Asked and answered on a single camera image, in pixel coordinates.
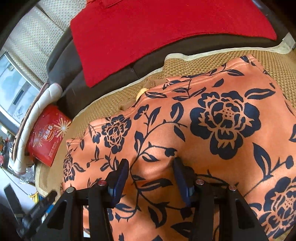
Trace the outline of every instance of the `woven mat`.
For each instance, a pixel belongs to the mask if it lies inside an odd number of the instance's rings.
[[[164,63],[162,72],[152,74],[148,78],[150,80],[155,80],[171,76],[207,72],[226,63],[230,59],[243,56],[247,53],[252,54],[262,63],[269,74],[278,82],[286,97],[291,101],[293,107],[296,107],[296,50],[285,55],[268,51],[243,50],[218,53],[191,61],[168,59]],[[52,167],[49,168],[43,164],[40,164],[37,167],[36,187],[41,195],[46,196],[49,191],[55,189],[58,191],[58,198],[60,197],[59,190],[63,176],[63,160],[66,155],[65,141],[75,137],[82,137],[89,122],[98,118],[112,116],[120,112],[120,103],[127,99],[135,100],[137,93],[146,83],[148,78],[133,86],[93,102],[83,113],[73,120],[58,149]]]

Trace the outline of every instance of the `red cloth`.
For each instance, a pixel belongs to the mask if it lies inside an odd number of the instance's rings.
[[[276,40],[271,24],[251,0],[122,0],[105,6],[106,0],[90,2],[70,25],[89,87],[144,55],[193,35]]]

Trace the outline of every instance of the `orange pillowcase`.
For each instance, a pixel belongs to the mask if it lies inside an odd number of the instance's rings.
[[[129,161],[124,196],[108,209],[114,240],[188,240],[194,209],[174,179],[177,156],[197,177],[235,185],[270,240],[294,225],[295,110],[252,55],[168,78],[126,111],[91,122],[67,147],[64,190],[91,187]],[[83,217],[88,230],[87,207]]]

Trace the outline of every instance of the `red gift box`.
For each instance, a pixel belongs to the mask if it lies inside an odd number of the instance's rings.
[[[48,105],[38,117],[27,143],[30,156],[51,166],[71,120],[57,106]]]

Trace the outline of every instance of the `glass pane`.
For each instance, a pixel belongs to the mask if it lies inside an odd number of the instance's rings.
[[[3,55],[0,59],[1,107],[20,123],[38,93]]]

